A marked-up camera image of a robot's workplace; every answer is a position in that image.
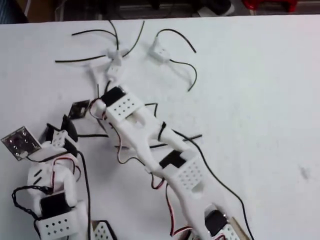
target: black wire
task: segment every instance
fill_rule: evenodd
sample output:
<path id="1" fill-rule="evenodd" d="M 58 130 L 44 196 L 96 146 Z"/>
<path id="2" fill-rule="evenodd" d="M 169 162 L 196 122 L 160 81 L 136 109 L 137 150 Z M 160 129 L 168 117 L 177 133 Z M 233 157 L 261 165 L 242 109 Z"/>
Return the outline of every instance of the black wire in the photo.
<path id="1" fill-rule="evenodd" d="M 36 213 L 34 211 L 32 211 L 29 208 L 25 208 L 24 206 L 21 206 L 17 202 L 17 192 L 19 192 L 21 190 L 27 190 L 27 189 L 39 190 L 46 195 L 51 195 L 53 193 L 53 189 L 51 187 L 47 187 L 47 186 L 29 185 L 29 186 L 17 187 L 15 190 L 13 190 L 13 193 L 11 196 L 12 196 L 14 206 L 18 209 L 21 209 L 25 213 L 30 214 L 35 220 L 38 220 L 39 217 L 36 215 Z"/>
<path id="2" fill-rule="evenodd" d="M 152 189 L 155 189 L 155 190 L 158 190 L 159 188 L 161 188 L 161 186 L 164 184 L 165 182 L 165 178 L 161 178 L 161 181 L 159 182 L 159 184 L 157 186 L 154 185 L 154 181 L 155 181 L 155 177 L 154 177 L 154 174 L 151 172 L 151 188 Z"/>
<path id="3" fill-rule="evenodd" d="M 108 135 L 108 132 L 107 132 L 105 126 L 101 123 L 100 119 L 96 119 L 96 121 L 98 122 L 98 124 L 100 125 L 102 130 L 105 132 L 105 134 Z"/>
<path id="4" fill-rule="evenodd" d="M 107 134 L 78 134 L 79 138 L 109 138 Z"/>
<path id="5" fill-rule="evenodd" d="M 99 55 L 99 56 L 93 56 L 93 57 L 88 57 L 88 58 L 83 58 L 83 59 L 75 59 L 75 60 L 55 60 L 54 62 L 57 63 L 57 64 L 60 64 L 60 63 L 78 63 L 78 62 L 84 62 L 84 61 L 103 58 L 105 56 L 106 55 Z"/>
<path id="6" fill-rule="evenodd" d="M 96 94 L 98 95 L 98 98 L 100 98 L 99 84 L 96 85 Z"/>
<path id="7" fill-rule="evenodd" d="M 193 82 L 193 84 L 192 84 L 192 85 L 191 85 L 191 87 L 189 87 L 189 89 L 188 89 L 188 92 L 190 92 L 190 90 L 191 90 L 191 89 L 194 87 L 194 85 L 196 84 L 196 81 L 197 81 L 197 78 L 198 78 L 198 73 L 197 73 L 196 68 L 195 68 L 193 65 L 191 65 L 190 63 L 187 63 L 187 62 L 175 61 L 175 60 L 172 60 L 172 59 L 170 59 L 170 62 L 173 62 L 173 63 L 175 63 L 175 64 L 184 64 L 184 65 L 188 65 L 188 66 L 190 66 L 190 67 L 192 67 L 192 68 L 193 68 L 194 73 L 195 73 L 195 78 L 194 78 L 194 82 Z"/>
<path id="8" fill-rule="evenodd" d="M 112 36 L 114 36 L 116 38 L 116 35 L 114 33 L 107 31 L 107 30 L 103 30 L 103 29 L 92 29 L 92 30 L 80 31 L 80 32 L 76 32 L 76 33 L 71 34 L 71 36 L 76 36 L 76 35 L 86 34 L 86 33 L 91 33 L 91 32 L 105 32 L 105 33 L 111 34 Z"/>
<path id="9" fill-rule="evenodd" d="M 155 107 L 154 107 L 154 116 L 157 117 L 158 103 L 157 102 L 152 102 L 152 103 L 145 104 L 145 106 L 150 106 L 150 105 L 155 105 Z"/>
<path id="10" fill-rule="evenodd" d="M 160 138 L 161 138 L 161 134 L 162 132 L 165 130 L 167 124 L 165 122 L 162 123 L 162 126 L 161 126 L 161 129 L 159 131 L 159 134 L 158 134 L 158 141 L 160 142 Z"/>
<path id="11" fill-rule="evenodd" d="M 116 39 L 116 49 L 119 50 L 119 38 L 118 38 L 118 34 L 117 34 L 117 30 L 115 28 L 115 25 L 112 23 L 111 20 L 108 20 L 109 23 L 111 24 L 113 30 L 114 30 L 114 34 L 115 34 L 115 39 Z"/>
<path id="12" fill-rule="evenodd" d="M 89 181 L 88 181 L 88 173 L 87 173 L 87 166 L 86 166 L 86 160 L 85 156 L 82 152 L 78 151 L 78 153 L 81 156 L 82 164 L 83 164 L 83 171 L 84 171 L 84 179 L 85 179 L 85 186 L 86 186 L 86 192 L 88 197 L 88 227 L 87 227 L 87 234 L 88 234 L 88 240 L 91 240 L 91 199 L 90 199 L 90 188 L 89 188 Z"/>
<path id="13" fill-rule="evenodd" d="M 45 158 L 45 159 L 43 159 L 43 160 L 41 160 L 41 161 L 33 160 L 33 159 L 31 159 L 30 157 L 28 157 L 28 156 L 26 157 L 26 159 L 28 159 L 28 160 L 31 161 L 31 162 L 35 162 L 35 163 L 45 163 L 45 162 L 48 162 L 48 161 L 50 161 L 50 160 L 52 160 L 52 159 L 55 159 L 55 158 L 57 158 L 57 157 L 60 157 L 60 156 L 62 156 L 62 155 L 68 154 L 68 153 L 69 153 L 68 151 L 64 151 L 64 152 L 58 153 L 58 154 L 56 154 L 56 155 L 47 157 L 47 158 Z"/>
<path id="14" fill-rule="evenodd" d="M 34 230 L 36 231 L 36 233 L 38 234 L 39 238 L 41 239 L 39 228 L 37 226 L 37 221 L 38 221 L 38 219 L 33 220 L 33 227 L 34 227 Z"/>
<path id="15" fill-rule="evenodd" d="M 81 178 L 81 174 L 82 174 L 82 172 L 81 172 L 80 167 L 75 166 L 75 168 L 79 170 L 79 176 L 78 176 L 78 178 L 77 178 L 77 180 L 76 180 L 76 181 L 78 182 L 78 181 L 80 180 L 80 178 Z"/>
<path id="16" fill-rule="evenodd" d="M 124 58 L 125 56 L 127 56 L 129 53 L 131 53 L 131 51 L 132 51 L 132 50 L 135 48 L 135 46 L 137 45 L 137 43 L 138 43 L 138 41 L 139 41 L 139 39 L 140 39 L 142 30 L 144 29 L 144 25 L 145 25 L 145 21 L 143 21 L 143 23 L 142 23 L 142 26 L 141 26 L 141 29 L 140 29 L 138 38 L 136 39 L 136 41 L 135 41 L 135 43 L 133 44 L 132 48 L 131 48 L 125 55 L 122 56 L 123 58 Z"/>
<path id="17" fill-rule="evenodd" d="M 56 131 L 61 131 L 59 128 L 51 125 L 50 123 L 47 123 L 46 125 L 48 127 L 50 127 L 50 128 L 53 128 Z M 107 134 L 78 134 L 77 136 L 78 136 L 78 138 L 95 138 L 95 137 L 109 138 L 109 135 L 107 135 Z"/>
<path id="18" fill-rule="evenodd" d="M 156 37 L 158 37 L 158 35 L 161 33 L 161 32 L 165 32 L 165 31 L 169 31 L 169 32 L 174 32 L 176 34 L 178 34 L 179 36 L 181 36 L 190 46 L 190 48 L 192 49 L 192 51 L 194 53 L 197 53 L 197 51 L 195 50 L 194 46 L 192 46 L 191 42 L 180 32 L 178 32 L 177 30 L 174 30 L 174 29 L 171 29 L 171 28 L 165 28 L 165 29 L 162 29 L 160 30 L 157 34 L 156 34 Z"/>
<path id="19" fill-rule="evenodd" d="M 176 134 L 178 134 L 179 136 L 185 138 L 185 139 L 188 139 L 187 136 L 183 135 L 182 133 L 176 131 L 176 130 L 173 130 Z M 251 233 L 251 230 L 250 230 L 250 227 L 249 227 L 249 223 L 248 223 L 248 220 L 247 220 L 247 215 L 246 215 L 246 209 L 245 209 L 245 204 L 244 202 L 242 201 L 242 199 L 234 192 L 232 191 L 227 185 L 225 185 L 214 173 L 213 171 L 211 170 L 211 168 L 209 167 L 207 161 L 206 161 L 206 158 L 205 158 L 205 155 L 203 154 L 201 148 L 199 147 L 199 145 L 197 143 L 195 143 L 192 139 L 188 139 L 189 142 L 191 142 L 199 151 L 199 153 L 201 154 L 201 157 L 203 159 L 203 162 L 206 166 L 206 168 L 209 170 L 209 172 L 211 173 L 211 175 L 218 181 L 218 183 L 220 183 L 225 189 L 227 189 L 231 194 L 233 194 L 241 203 L 241 207 L 242 207 L 242 211 L 243 211 L 243 217 L 244 217 L 244 221 L 245 221 L 245 225 L 246 225 L 246 228 L 250 234 L 250 237 L 252 240 L 255 240 L 254 236 L 252 235 Z"/>
<path id="20" fill-rule="evenodd" d="M 189 139 L 194 140 L 194 139 L 198 139 L 198 138 L 201 138 L 201 137 L 202 137 L 202 134 L 199 134 L 199 135 L 195 135 L 195 136 L 189 137 Z M 182 141 L 187 142 L 187 141 L 189 141 L 189 139 L 184 138 Z M 157 144 L 157 145 L 152 145 L 152 146 L 150 146 L 150 148 L 151 149 L 156 149 L 156 148 L 160 148 L 160 147 L 164 147 L 164 146 L 168 146 L 168 144 L 161 143 L 161 144 Z"/>
<path id="21" fill-rule="evenodd" d="M 105 89 L 104 89 L 104 93 L 107 93 L 107 92 L 108 92 L 108 88 L 109 88 L 110 83 L 111 83 L 111 80 L 109 80 L 109 81 L 106 83 L 106 86 L 105 86 Z"/>

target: red object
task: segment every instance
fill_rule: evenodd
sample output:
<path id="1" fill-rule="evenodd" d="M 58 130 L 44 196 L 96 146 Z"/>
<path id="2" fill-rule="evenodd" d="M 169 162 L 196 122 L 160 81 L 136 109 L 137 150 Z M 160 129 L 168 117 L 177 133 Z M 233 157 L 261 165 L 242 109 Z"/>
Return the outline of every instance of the red object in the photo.
<path id="1" fill-rule="evenodd" d="M 289 4 L 288 12 L 292 13 L 296 10 L 298 0 L 243 0 L 243 4 L 247 9 L 257 10 L 258 5 L 262 2 L 285 2 Z"/>

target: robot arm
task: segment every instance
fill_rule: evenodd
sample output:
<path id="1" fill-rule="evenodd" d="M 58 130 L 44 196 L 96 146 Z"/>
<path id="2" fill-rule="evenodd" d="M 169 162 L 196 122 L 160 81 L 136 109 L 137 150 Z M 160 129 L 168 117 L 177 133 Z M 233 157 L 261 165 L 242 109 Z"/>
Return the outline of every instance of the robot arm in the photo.
<path id="1" fill-rule="evenodd" d="M 96 113 L 103 113 L 112 126 L 135 149 L 138 158 L 154 175 L 165 178 L 178 196 L 188 224 L 202 240 L 211 240 L 205 212 L 213 204 L 212 182 L 204 173 L 200 155 L 169 127 L 163 128 L 145 105 L 128 90 L 114 87 L 95 101 Z M 149 140 L 158 140 L 174 149 L 163 160 L 154 159 Z"/>

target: table surface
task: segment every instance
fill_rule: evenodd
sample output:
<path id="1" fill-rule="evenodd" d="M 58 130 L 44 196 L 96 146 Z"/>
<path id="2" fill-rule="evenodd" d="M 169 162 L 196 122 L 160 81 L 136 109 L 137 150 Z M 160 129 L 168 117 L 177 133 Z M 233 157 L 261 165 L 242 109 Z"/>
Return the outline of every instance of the table surface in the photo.
<path id="1" fill-rule="evenodd" d="M 320 16 L 259 16 L 147 20 L 136 48 L 124 60 L 122 82 L 145 103 L 159 103 L 157 115 L 200 144 L 210 167 L 243 199 L 257 240 L 316 239 L 320 201 L 319 103 Z M 142 21 L 114 21 L 120 41 L 131 46 Z M 147 55 L 156 33 L 172 59 L 193 64 L 159 65 Z M 73 36 L 88 29 L 111 30 L 107 21 L 0 25 L 0 136 L 27 126 L 39 137 L 46 123 L 60 126 L 73 102 L 93 99 L 96 88 L 84 63 L 115 47 L 106 34 Z M 89 116 L 74 121 L 80 134 L 102 133 Z M 85 138 L 92 219 L 107 219 L 120 240 L 169 240 L 165 188 L 136 161 L 119 165 L 115 134 Z M 169 148 L 156 149 L 160 159 Z M 0 238 L 36 239 L 33 221 L 15 208 L 11 193 L 27 183 L 27 161 L 18 162 L 0 144 Z M 212 179 L 212 186 L 219 184 Z M 84 179 L 79 198 L 86 199 Z M 186 224 L 170 191 L 176 226 Z M 217 199 L 245 229 L 239 201 L 219 187 Z M 31 206 L 29 195 L 18 201 Z"/>

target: metal plate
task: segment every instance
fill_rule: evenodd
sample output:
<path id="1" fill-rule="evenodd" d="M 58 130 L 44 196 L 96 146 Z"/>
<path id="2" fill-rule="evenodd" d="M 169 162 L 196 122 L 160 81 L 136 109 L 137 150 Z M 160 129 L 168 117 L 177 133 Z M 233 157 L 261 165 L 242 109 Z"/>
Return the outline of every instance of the metal plate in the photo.
<path id="1" fill-rule="evenodd" d="M 86 116 L 89 104 L 90 100 L 74 102 L 71 106 L 68 117 L 71 120 L 84 118 Z"/>
<path id="2" fill-rule="evenodd" d="M 2 138 L 1 141 L 18 161 L 41 149 L 39 142 L 25 126 Z"/>

